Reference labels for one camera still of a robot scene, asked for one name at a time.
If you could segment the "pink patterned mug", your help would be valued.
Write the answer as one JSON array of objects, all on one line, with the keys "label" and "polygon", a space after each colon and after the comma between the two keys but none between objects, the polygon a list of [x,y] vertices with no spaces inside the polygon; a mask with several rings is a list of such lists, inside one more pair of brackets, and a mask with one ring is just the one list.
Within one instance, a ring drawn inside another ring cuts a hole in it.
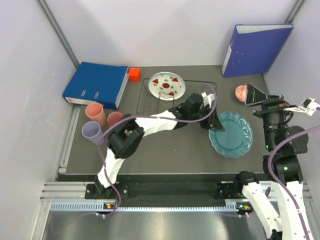
[{"label": "pink patterned mug", "polygon": [[111,112],[108,116],[107,116],[107,123],[110,126],[115,125],[116,123],[118,123],[123,117],[123,114],[119,111],[114,111]]}]

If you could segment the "blue and orange patterned bowl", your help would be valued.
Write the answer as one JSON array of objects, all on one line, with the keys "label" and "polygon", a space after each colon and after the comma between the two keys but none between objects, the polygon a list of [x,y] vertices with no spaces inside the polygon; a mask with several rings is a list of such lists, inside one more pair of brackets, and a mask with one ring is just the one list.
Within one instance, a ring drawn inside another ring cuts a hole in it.
[{"label": "blue and orange patterned bowl", "polygon": [[246,84],[239,85],[235,89],[234,94],[235,94],[236,100],[244,104],[247,99],[247,85]]}]

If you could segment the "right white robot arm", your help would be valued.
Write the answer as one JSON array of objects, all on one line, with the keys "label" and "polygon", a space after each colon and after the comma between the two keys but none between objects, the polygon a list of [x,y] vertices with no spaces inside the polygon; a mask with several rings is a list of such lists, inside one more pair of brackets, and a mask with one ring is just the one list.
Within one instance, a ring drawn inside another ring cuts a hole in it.
[{"label": "right white robot arm", "polygon": [[307,97],[301,105],[290,105],[282,95],[264,93],[252,84],[246,86],[245,105],[260,106],[253,115],[263,121],[265,148],[263,171],[270,181],[278,210],[275,210],[258,178],[252,172],[236,175],[233,192],[246,198],[258,216],[269,240],[312,240],[303,198],[303,174],[298,155],[308,151],[308,134],[319,126],[305,130],[289,126],[295,113],[312,116],[320,105]]}]

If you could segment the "lilac plastic cup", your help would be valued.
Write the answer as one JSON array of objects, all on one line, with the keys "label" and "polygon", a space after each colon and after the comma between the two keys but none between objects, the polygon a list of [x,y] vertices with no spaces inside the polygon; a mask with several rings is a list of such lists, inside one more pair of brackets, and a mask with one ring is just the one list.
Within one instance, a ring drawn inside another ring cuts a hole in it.
[{"label": "lilac plastic cup", "polygon": [[82,135],[95,145],[102,145],[105,141],[101,126],[96,121],[85,123],[81,129]]}]

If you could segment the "teal scalloped plate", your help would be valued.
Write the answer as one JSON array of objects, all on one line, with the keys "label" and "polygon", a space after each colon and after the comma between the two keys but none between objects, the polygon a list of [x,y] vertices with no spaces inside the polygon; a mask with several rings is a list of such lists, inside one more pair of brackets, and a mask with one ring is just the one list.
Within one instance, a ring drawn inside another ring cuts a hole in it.
[{"label": "teal scalloped plate", "polygon": [[218,115],[224,131],[210,129],[211,145],[225,158],[244,156],[251,149],[253,131],[247,120],[236,112],[223,112]]}]

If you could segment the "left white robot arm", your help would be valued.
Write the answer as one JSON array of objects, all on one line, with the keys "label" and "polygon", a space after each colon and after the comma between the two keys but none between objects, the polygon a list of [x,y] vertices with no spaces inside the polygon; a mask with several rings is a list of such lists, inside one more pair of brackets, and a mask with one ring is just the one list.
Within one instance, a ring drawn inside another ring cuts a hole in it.
[{"label": "left white robot arm", "polygon": [[101,155],[102,169],[97,174],[94,186],[98,195],[109,198],[114,191],[117,175],[125,159],[136,152],[142,138],[161,131],[173,131],[187,124],[199,123],[204,130],[224,131],[216,112],[215,93],[193,93],[177,107],[154,115],[124,115],[109,128],[106,137],[107,150]]}]

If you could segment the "pink plastic cup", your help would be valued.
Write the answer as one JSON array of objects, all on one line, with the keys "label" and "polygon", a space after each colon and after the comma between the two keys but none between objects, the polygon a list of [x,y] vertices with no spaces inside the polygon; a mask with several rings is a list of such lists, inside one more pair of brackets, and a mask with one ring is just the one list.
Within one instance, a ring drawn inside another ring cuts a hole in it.
[{"label": "pink plastic cup", "polygon": [[104,108],[98,102],[89,104],[85,108],[85,114],[89,119],[91,119],[94,122],[97,122],[101,127],[107,124],[107,117]]}]

